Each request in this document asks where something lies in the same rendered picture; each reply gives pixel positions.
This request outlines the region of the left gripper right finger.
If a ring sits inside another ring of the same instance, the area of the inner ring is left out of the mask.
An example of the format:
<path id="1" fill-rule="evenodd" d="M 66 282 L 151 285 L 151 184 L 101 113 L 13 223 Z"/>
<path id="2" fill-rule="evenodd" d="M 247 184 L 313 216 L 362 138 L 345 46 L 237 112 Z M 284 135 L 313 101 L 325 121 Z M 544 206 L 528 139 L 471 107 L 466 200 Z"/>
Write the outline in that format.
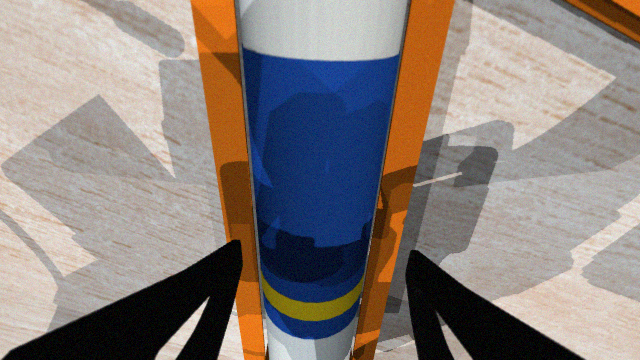
<path id="1" fill-rule="evenodd" d="M 454 360 L 438 316 L 473 360 L 586 360 L 470 289 L 418 250 L 405 272 L 418 360 Z"/>

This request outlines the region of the blue and white cartridge tube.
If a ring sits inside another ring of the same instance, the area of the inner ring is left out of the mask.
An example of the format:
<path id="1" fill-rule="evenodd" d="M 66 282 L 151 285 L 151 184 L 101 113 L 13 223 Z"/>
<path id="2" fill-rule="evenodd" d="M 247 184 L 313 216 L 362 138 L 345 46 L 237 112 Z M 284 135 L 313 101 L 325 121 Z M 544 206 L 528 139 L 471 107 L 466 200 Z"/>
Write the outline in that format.
<path id="1" fill-rule="evenodd" d="M 239 0 L 269 360 L 349 360 L 408 0 Z"/>

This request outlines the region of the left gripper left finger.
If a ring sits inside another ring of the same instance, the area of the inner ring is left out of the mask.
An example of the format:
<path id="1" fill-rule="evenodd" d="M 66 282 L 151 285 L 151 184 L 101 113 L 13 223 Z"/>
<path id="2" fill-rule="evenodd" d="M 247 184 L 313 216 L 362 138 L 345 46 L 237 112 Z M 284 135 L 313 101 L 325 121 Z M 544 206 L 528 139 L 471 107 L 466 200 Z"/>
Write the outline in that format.
<path id="1" fill-rule="evenodd" d="M 11 349 L 1 360 L 155 360 L 208 298 L 175 360 L 217 360 L 242 267 L 241 241 L 232 240 L 166 279 Z"/>

